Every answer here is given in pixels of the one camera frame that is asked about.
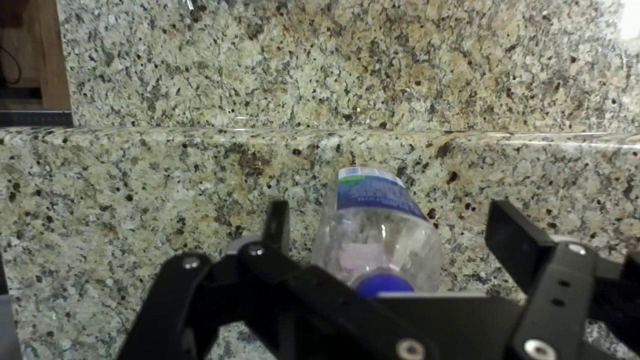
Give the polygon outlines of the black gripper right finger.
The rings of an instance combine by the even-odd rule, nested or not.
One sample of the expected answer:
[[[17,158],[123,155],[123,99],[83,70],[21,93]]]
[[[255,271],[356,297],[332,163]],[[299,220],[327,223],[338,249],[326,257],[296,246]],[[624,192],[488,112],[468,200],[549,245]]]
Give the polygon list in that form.
[[[510,353],[519,360],[580,360],[595,254],[554,242],[508,200],[489,202],[486,246],[526,295]]]

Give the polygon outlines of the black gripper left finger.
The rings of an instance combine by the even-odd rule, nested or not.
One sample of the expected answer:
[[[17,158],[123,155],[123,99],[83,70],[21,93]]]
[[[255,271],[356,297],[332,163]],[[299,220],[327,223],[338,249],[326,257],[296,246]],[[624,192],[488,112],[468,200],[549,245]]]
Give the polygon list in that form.
[[[219,261],[204,252],[168,258],[117,353],[117,360],[204,360],[218,330],[241,319],[237,261],[246,246],[281,250],[290,206],[273,200],[257,235],[232,241]]]

